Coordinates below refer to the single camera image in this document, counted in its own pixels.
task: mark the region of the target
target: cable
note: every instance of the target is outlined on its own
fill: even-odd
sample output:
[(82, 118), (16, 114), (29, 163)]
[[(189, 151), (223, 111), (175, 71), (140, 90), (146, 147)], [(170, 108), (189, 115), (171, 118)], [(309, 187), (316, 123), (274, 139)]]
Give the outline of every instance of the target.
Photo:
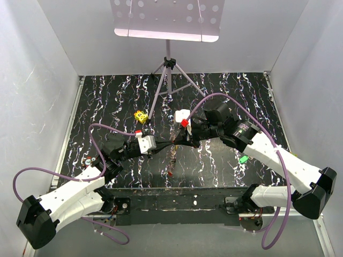
[(29, 168), (24, 168), (22, 170), (20, 170), (13, 178), (13, 183), (12, 183), (12, 187), (13, 187), (13, 191), (14, 191), (14, 194), (16, 195), (16, 197), (18, 198), (18, 200), (20, 202), (23, 202), (23, 199), (19, 196), (18, 194), (18, 191), (17, 191), (17, 188), (16, 188), (16, 182), (17, 182), (17, 178), (20, 174), (22, 174), (24, 171), (27, 171), (27, 170), (38, 170), (38, 171), (42, 171), (42, 172), (45, 172), (45, 173), (48, 173), (48, 174), (51, 174), (51, 175), (54, 175), (54, 176), (57, 176), (57, 177), (60, 177), (60, 178), (64, 178), (64, 179), (67, 179), (67, 180), (71, 180), (71, 181), (78, 181), (78, 182), (88, 182), (88, 181), (93, 181), (93, 180), (96, 180), (100, 177), (102, 177), (104, 174), (105, 174), (105, 171), (106, 171), (106, 161), (105, 161), (105, 158), (103, 157), (99, 147), (97, 146), (93, 136), (92, 136), (92, 128), (93, 127), (103, 127), (104, 129), (108, 129), (108, 130), (111, 130), (111, 131), (114, 131), (114, 132), (117, 132), (119, 134), (122, 134), (122, 135), (127, 135), (129, 137), (133, 137), (135, 136), (136, 134), (135, 133), (126, 133), (126, 132), (123, 132), (123, 131), (120, 131), (120, 130), (117, 130), (113, 127), (110, 127), (110, 126), (106, 126), (106, 125), (102, 125), (102, 124), (99, 124), (99, 123), (94, 123), (94, 124), (91, 124), (88, 128), (88, 133), (90, 135), (90, 139), (91, 139), (91, 142), (92, 144), (94, 145), (96, 151), (98, 152), (101, 160), (102, 160), (102, 163), (103, 163), (103, 170), (102, 172), (94, 177), (94, 178), (87, 178), (87, 179), (83, 179), (83, 180), (80, 180), (80, 179), (77, 179), (77, 178), (71, 178), (71, 177), (68, 177), (68, 176), (65, 176), (65, 175), (62, 175), (62, 174), (59, 174), (59, 173), (56, 173), (56, 172), (53, 172), (53, 171), (50, 171), (50, 170), (46, 170), (46, 169), (43, 169), (43, 168), (37, 168), (37, 167), (29, 167)]
[[(197, 106), (195, 106), (195, 108), (191, 111), (190, 115), (188, 116), (187, 120), (189, 120), (193, 114), (196, 112), (196, 110), (209, 98), (213, 97), (213, 96), (224, 96), (226, 98), (229, 98), (231, 101), (233, 101), (238, 107), (240, 107), (259, 127), (260, 129), (266, 134), (266, 136), (268, 137), (268, 139), (270, 140), (271, 144), (273, 145), (273, 147), (275, 149), (277, 149), (277, 145), (275, 144), (272, 136), (268, 133), (268, 131), (264, 128), (264, 126), (262, 126), (258, 120), (253, 116), (251, 115), (243, 106), (241, 106), (235, 99), (233, 99), (231, 96), (229, 95), (226, 95), (226, 94), (223, 94), (223, 93), (214, 93), (214, 94), (211, 94), (211, 95), (208, 95), (206, 97), (204, 97), (198, 104)], [(282, 158), (279, 150), (276, 151), (276, 154), (280, 160), (280, 163), (281, 163), (281, 166), (282, 166), (282, 169), (284, 170), (284, 174), (285, 174), (285, 180), (286, 180), (286, 185), (287, 185), (287, 207), (286, 207), (286, 212), (285, 212), (285, 216), (284, 216), (284, 220), (282, 221), (282, 224), (281, 224), (281, 227), (277, 233), (277, 235), (275, 236), (275, 238), (273, 239), (273, 241), (265, 246), (265, 240), (266, 240), (266, 237), (270, 231), (270, 229), (272, 228), (274, 222), (276, 221), (278, 215), (279, 215), (279, 212), (280, 212), (280, 208), (278, 207), (277, 210), (275, 211), (275, 215), (271, 221), (271, 223), (264, 229), (262, 230), (259, 230), (259, 232), (262, 232), (262, 231), (265, 231), (265, 233), (263, 234), (263, 237), (262, 237), (262, 248), (264, 250), (267, 250), (267, 249), (270, 249), (271, 247), (273, 247), (273, 245), (275, 245), (275, 243), (279, 240), (282, 232), (284, 231), (284, 228), (287, 224), (287, 221), (288, 221), (288, 215), (289, 215), (289, 211), (290, 211), (290, 206), (292, 204), (291, 202), (291, 191), (290, 191), (290, 182), (289, 182), (289, 177), (288, 177), (288, 172), (287, 172), (287, 169), (286, 169), (286, 166), (285, 166), (285, 162), (284, 162), (284, 159)]]
[[(19, 194), (18, 194), (18, 191), (17, 191), (17, 188), (16, 188), (16, 181), (17, 181), (18, 176), (19, 176), (20, 174), (22, 174), (24, 171), (27, 171), (27, 170), (38, 170), (38, 171), (42, 171), (42, 172), (45, 172), (45, 173), (48, 173), (48, 174), (51, 174), (51, 175), (54, 175), (54, 176), (57, 176), (57, 177), (60, 177), (60, 178), (64, 178), (64, 179), (68, 179), (68, 180), (72, 180), (72, 181), (78, 181), (78, 182), (88, 182), (88, 181), (96, 180), (96, 179), (102, 177), (103, 174), (104, 174), (105, 171), (106, 171), (106, 162), (105, 162), (105, 158), (103, 157), (103, 155), (102, 155), (102, 153), (101, 153), (99, 147), (97, 146), (97, 144), (96, 144), (96, 142), (95, 142), (95, 140), (94, 140), (94, 138), (93, 138), (93, 136), (92, 136), (92, 128), (93, 128), (93, 127), (96, 127), (96, 126), (97, 126), (97, 127), (103, 127), (103, 128), (105, 128), (105, 129), (108, 129), (108, 130), (117, 132), (117, 133), (122, 134), (122, 135), (127, 135), (127, 136), (135, 136), (135, 135), (136, 135), (135, 133), (126, 133), (126, 132), (117, 130), (117, 129), (113, 128), (113, 127), (106, 126), (106, 125), (102, 125), (102, 124), (99, 124), (99, 123), (91, 124), (91, 125), (89, 126), (89, 128), (88, 128), (88, 133), (89, 133), (89, 135), (90, 135), (90, 139), (91, 139), (92, 144), (94, 145), (96, 151), (98, 152), (98, 154), (99, 154), (99, 156), (100, 156), (100, 158), (101, 158), (101, 160), (102, 160), (102, 162), (103, 162), (103, 170), (102, 170), (102, 172), (101, 172), (98, 176), (96, 176), (96, 177), (94, 177), (94, 178), (89, 178), (89, 179), (80, 180), (80, 179), (77, 179), (77, 178), (71, 178), (71, 177), (68, 177), (68, 176), (65, 176), (65, 175), (61, 175), (61, 174), (59, 174), (59, 173), (55, 173), (55, 172), (53, 172), (53, 171), (46, 170), (46, 169), (42, 169), (42, 168), (37, 168), (37, 167), (25, 168), (25, 169), (20, 170), (20, 171), (14, 176), (14, 178), (13, 178), (13, 185), (12, 185), (12, 186), (13, 186), (13, 191), (14, 191), (14, 194), (16, 195), (16, 197), (18, 198), (18, 200), (19, 200), (20, 202), (23, 202), (23, 199), (22, 199), (22, 198), (19, 196)], [(109, 228), (109, 229), (112, 229), (112, 230), (116, 230), (116, 231), (120, 232), (121, 234), (123, 234), (124, 236), (126, 236), (126, 238), (127, 238), (128, 240), (127, 240), (126, 242), (121, 242), (121, 241), (119, 241), (118, 239), (116, 239), (116, 238), (110, 236), (110, 235), (107, 234), (107, 233), (103, 233), (102, 231), (96, 230), (96, 232), (100, 233), (101, 235), (105, 235), (106, 237), (112, 239), (114, 242), (116, 242), (116, 243), (118, 243), (118, 244), (120, 244), (120, 245), (126, 245), (126, 244), (128, 244), (128, 243), (130, 242), (130, 237), (129, 237), (129, 235), (126, 234), (126, 232), (123, 231), (123, 230), (121, 230), (121, 229), (114, 228), (114, 227), (112, 227), (112, 226), (103, 224), (103, 223), (101, 223), (101, 222), (89, 220), (89, 219), (87, 219), (87, 218), (83, 218), (83, 217), (82, 217), (82, 219), (83, 219), (83, 220), (86, 220), (86, 221), (89, 221), (89, 222), (92, 222), (92, 223), (95, 223), (95, 224), (99, 224), (99, 225), (105, 226), (105, 227), (107, 227), (107, 228)]]
[(127, 245), (129, 242), (130, 242), (130, 237), (129, 235), (124, 231), (124, 230), (121, 230), (121, 229), (118, 229), (118, 228), (115, 228), (114, 226), (110, 226), (110, 225), (107, 225), (107, 224), (104, 224), (102, 222), (98, 222), (98, 221), (94, 221), (94, 220), (90, 220), (88, 218), (83, 218), (83, 220), (85, 221), (88, 221), (88, 222), (92, 222), (94, 224), (98, 224), (98, 225), (101, 225), (101, 226), (105, 226), (109, 229), (112, 229), (112, 230), (115, 230), (115, 231), (118, 231), (119, 233), (123, 234), (126, 238), (127, 238), (127, 241), (126, 242), (122, 242), (122, 241), (119, 241), (118, 239), (114, 238), (113, 236), (110, 236), (109, 234), (107, 233), (104, 233), (100, 230), (95, 230), (95, 232), (98, 232), (100, 235), (104, 235), (106, 237), (108, 237), (109, 239), (112, 239), (114, 242), (120, 244), (120, 245)]

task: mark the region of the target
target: black platform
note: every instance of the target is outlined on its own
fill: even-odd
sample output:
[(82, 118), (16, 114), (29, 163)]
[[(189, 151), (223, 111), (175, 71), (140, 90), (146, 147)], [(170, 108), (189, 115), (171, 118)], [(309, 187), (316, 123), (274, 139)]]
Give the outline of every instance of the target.
[[(262, 73), (210, 73), (190, 74), (190, 77), (208, 95), (223, 92), (237, 99), (251, 114), (267, 128), (277, 144), (287, 148), (279, 117), (274, 107), (267, 83)], [(119, 130), (133, 132), (142, 125), (133, 114), (137, 110), (148, 112), (156, 90), (149, 75), (116, 75), (86, 77), (72, 127), (68, 148), (61, 173), (76, 176), (81, 172), (81, 161), (96, 154), (90, 144), (88, 127), (91, 123), (102, 123)], [(173, 75), (173, 89), (182, 87), (187, 81), (181, 75)], [(162, 90), (167, 89), (166, 82)], [(172, 96), (159, 96), (155, 113), (149, 127), (153, 134), (170, 139), (174, 130), (175, 110), (193, 109), (202, 97), (192, 87)], [(232, 112), (247, 118), (234, 103), (228, 102)], [(204, 117), (201, 110), (198, 116)], [(93, 131), (101, 146), (109, 131), (101, 128)], [(283, 185), (283, 179), (256, 160), (239, 164), (243, 156), (226, 147), (219, 139), (202, 142), (198, 149), (179, 146), (168, 147), (149, 160), (140, 157), (123, 163), (124, 170), (109, 185), (122, 187), (232, 187), (249, 186), (252, 183)], [(176, 164), (170, 165), (176, 158)]]

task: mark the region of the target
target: white backdrop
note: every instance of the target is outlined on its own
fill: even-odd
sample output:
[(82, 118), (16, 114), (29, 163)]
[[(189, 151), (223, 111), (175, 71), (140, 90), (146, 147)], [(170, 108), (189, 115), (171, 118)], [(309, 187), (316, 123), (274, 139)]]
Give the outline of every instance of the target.
[[(78, 76), (37, 1), (0, 0), (0, 255), (22, 256), (21, 203), (12, 180), (31, 166), (56, 168)], [(52, 176), (18, 178), (22, 198), (45, 194)]]
[[(116, 36), (109, 0), (38, 2), (79, 75), (151, 73), (165, 56), (163, 40)], [(271, 70), (307, 2), (226, 0), (219, 40), (172, 41), (172, 57), (186, 72)]]
[(271, 73), (292, 152), (337, 172), (324, 222), (343, 256), (343, 2), (310, 0)]

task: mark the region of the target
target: yellow block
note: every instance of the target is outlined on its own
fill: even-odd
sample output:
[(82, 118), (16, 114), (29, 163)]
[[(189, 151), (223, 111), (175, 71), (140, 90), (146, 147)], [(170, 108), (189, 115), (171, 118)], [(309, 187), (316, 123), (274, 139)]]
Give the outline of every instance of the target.
[(144, 124), (148, 120), (148, 115), (142, 111), (135, 112), (134, 117), (142, 124)]

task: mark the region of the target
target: black plastic cap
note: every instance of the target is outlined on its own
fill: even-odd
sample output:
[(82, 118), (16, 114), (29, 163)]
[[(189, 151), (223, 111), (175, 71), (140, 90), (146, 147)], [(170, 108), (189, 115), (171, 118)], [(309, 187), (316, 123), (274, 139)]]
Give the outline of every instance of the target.
[(49, 214), (33, 195), (24, 200), (17, 226), (35, 250), (48, 244), (56, 234)]

